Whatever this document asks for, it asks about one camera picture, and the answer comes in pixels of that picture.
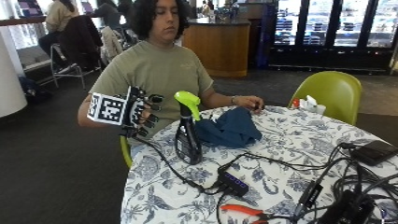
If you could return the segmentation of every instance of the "refrigerator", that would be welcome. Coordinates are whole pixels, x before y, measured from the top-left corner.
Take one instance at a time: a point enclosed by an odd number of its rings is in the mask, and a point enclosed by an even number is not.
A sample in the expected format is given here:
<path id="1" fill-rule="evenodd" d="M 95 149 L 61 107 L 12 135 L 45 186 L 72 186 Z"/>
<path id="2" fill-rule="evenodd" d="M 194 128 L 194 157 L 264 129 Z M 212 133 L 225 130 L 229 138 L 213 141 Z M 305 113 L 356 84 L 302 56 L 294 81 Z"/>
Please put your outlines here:
<path id="1" fill-rule="evenodd" d="M 397 0 L 280 0 L 269 65 L 389 71 Z"/>

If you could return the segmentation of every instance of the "floral tablecloth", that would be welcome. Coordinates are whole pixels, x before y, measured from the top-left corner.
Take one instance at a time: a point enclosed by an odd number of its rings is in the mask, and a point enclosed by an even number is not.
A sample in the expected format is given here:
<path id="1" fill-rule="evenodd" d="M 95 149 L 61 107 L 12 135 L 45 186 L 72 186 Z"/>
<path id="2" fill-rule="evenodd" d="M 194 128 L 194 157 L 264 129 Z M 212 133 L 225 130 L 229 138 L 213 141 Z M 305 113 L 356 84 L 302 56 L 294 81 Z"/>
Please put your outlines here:
<path id="1" fill-rule="evenodd" d="M 204 118 L 217 117 L 232 107 L 224 107 L 201 112 Z M 161 153 L 183 176 L 196 181 L 205 188 L 216 182 L 217 168 L 228 163 L 244 151 L 250 151 L 269 158 L 321 165 L 328 161 L 332 150 L 341 142 L 365 145 L 377 136 L 350 126 L 349 124 L 301 110 L 285 107 L 266 106 L 260 115 L 253 115 L 253 121 L 262 133 L 262 138 L 246 148 L 236 149 L 221 146 L 202 145 L 204 162 L 188 165 L 176 155 L 175 133 L 179 123 L 175 122 L 161 130 L 153 140 Z M 372 167 L 381 176 L 397 173 L 398 162 L 385 162 Z M 334 202 L 332 184 L 342 176 L 346 163 L 340 162 L 329 171 L 324 181 L 324 190 L 317 199 L 317 206 Z M 241 158 L 228 172 L 240 178 L 250 190 L 242 198 L 226 196 L 222 204 L 244 204 L 268 213 L 290 215 L 298 198 L 312 180 L 316 180 L 324 170 L 296 171 L 292 168 L 265 160 Z M 121 223 L 218 223 L 217 202 L 221 193 L 216 195 L 200 194 L 172 173 L 161 161 L 161 157 L 151 147 L 137 155 L 131 168 L 125 189 Z M 389 210 L 391 204 L 384 202 Z M 249 223 L 257 220 L 238 212 L 220 212 L 221 223 Z M 313 220 L 308 214 L 298 223 Z M 284 219 L 270 223 L 286 223 Z"/>

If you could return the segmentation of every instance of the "olive green t-shirt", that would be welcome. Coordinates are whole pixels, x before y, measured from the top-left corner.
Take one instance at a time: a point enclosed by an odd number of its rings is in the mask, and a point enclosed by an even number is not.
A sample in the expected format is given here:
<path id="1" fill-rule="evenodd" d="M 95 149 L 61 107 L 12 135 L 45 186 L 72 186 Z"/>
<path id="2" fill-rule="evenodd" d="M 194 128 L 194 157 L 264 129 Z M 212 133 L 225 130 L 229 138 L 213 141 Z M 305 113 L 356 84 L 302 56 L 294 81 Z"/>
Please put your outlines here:
<path id="1" fill-rule="evenodd" d="M 175 99 L 177 91 L 201 95 L 213 85 L 213 79 L 201 65 L 196 53 L 184 47 L 160 49 L 147 41 L 120 54 L 103 71 L 89 93 L 104 95 L 127 94 L 128 87 L 139 86 L 147 96 L 160 94 L 161 111 L 152 111 L 160 118 L 153 129 L 144 127 L 149 139 L 167 125 L 180 119 L 180 104 Z"/>

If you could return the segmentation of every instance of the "green chair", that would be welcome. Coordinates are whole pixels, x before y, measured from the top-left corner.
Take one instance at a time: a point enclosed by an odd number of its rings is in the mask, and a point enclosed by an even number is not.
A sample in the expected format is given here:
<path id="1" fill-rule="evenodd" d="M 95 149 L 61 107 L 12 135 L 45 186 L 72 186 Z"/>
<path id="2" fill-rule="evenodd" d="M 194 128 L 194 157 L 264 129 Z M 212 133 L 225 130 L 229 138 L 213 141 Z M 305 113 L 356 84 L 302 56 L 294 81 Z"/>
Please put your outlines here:
<path id="1" fill-rule="evenodd" d="M 336 71 L 320 72 L 304 80 L 288 107 L 294 98 L 306 99 L 310 95 L 326 106 L 325 116 L 356 125 L 361 93 L 361 82 L 354 76 Z"/>
<path id="2" fill-rule="evenodd" d="M 129 168 L 133 164 L 132 156 L 129 154 L 131 153 L 129 144 L 128 144 L 125 135 L 121 134 L 120 137 L 121 137 L 121 147 L 123 147 L 124 161 L 125 161 L 125 164 Z"/>

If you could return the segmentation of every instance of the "dark blue cloth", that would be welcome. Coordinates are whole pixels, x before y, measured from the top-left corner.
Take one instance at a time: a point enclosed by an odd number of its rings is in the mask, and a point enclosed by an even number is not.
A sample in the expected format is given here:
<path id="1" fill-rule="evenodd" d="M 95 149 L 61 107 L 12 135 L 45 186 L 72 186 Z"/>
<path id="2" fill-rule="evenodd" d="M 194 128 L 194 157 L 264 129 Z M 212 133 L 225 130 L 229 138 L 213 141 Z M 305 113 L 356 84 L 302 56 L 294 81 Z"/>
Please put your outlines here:
<path id="1" fill-rule="evenodd" d="M 262 136 L 250 111 L 244 107 L 226 111 L 216 122 L 201 119 L 196 122 L 196 130 L 201 141 L 226 147 L 246 147 Z"/>

